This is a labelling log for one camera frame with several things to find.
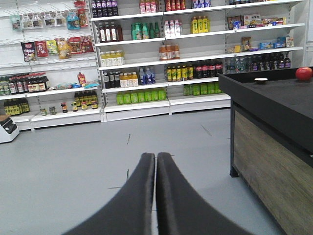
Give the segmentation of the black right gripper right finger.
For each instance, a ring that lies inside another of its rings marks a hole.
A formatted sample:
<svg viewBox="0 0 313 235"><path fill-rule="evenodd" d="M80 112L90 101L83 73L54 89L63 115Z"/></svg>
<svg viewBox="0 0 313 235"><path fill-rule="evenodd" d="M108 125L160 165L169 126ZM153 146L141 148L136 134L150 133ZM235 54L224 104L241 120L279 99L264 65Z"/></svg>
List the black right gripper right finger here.
<svg viewBox="0 0 313 235"><path fill-rule="evenodd" d="M247 235L188 183L172 156L157 155L156 211L160 235Z"/></svg>

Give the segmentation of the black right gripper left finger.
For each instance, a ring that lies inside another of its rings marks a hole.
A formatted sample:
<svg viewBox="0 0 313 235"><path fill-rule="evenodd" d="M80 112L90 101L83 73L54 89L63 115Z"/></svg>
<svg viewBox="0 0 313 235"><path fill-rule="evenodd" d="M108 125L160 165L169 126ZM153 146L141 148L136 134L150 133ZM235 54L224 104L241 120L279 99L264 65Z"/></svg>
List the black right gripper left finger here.
<svg viewBox="0 0 313 235"><path fill-rule="evenodd" d="M119 192L67 235L150 235L155 181L155 155L143 153Z"/></svg>

